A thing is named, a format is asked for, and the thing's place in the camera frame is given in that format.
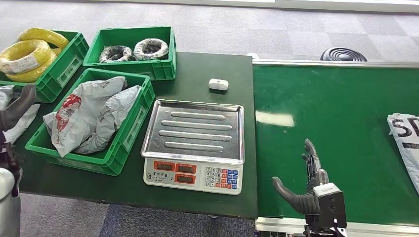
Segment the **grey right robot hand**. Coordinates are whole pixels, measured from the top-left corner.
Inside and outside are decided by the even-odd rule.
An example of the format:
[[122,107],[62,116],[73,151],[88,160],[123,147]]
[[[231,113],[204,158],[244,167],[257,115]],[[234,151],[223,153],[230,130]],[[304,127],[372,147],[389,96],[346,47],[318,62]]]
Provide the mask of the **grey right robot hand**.
[[272,177],[273,186],[276,192],[282,196],[293,209],[303,215],[314,215],[320,213],[317,198],[313,188],[329,183],[327,171],[322,168],[314,144],[305,139],[304,148],[308,154],[302,154],[307,172],[306,193],[295,194],[286,188],[278,177]]

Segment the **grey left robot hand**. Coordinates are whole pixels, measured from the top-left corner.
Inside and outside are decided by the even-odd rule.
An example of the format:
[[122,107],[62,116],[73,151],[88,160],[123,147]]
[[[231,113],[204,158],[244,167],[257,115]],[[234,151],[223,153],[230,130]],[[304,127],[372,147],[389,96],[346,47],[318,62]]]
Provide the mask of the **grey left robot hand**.
[[20,97],[0,111],[0,131],[12,129],[33,105],[35,99],[36,86],[34,84],[25,85]]

